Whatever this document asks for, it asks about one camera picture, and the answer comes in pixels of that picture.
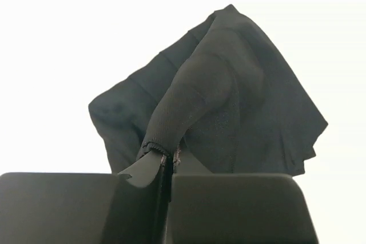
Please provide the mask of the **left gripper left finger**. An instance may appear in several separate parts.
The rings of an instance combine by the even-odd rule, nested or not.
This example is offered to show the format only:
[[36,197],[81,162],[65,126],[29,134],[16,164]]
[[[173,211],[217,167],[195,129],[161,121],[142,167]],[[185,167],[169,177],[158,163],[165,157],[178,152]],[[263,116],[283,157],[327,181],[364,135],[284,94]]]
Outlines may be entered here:
[[1,242],[159,243],[165,171],[150,152],[118,174],[3,174]]

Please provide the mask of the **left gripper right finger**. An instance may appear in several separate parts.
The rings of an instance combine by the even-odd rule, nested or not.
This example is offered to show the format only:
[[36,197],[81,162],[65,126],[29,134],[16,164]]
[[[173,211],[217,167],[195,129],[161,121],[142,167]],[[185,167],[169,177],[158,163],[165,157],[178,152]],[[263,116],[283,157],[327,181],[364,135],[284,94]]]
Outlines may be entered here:
[[169,243],[317,243],[304,194],[284,174],[213,174],[176,154]]

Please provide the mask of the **black pleated skirt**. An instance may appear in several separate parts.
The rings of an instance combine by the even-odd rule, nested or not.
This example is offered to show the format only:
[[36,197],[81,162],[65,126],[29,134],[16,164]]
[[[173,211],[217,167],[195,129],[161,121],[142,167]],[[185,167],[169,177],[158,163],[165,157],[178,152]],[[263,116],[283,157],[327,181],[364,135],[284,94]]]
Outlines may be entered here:
[[113,173],[150,151],[188,150],[213,173],[302,175],[328,125],[275,44],[233,5],[88,109]]

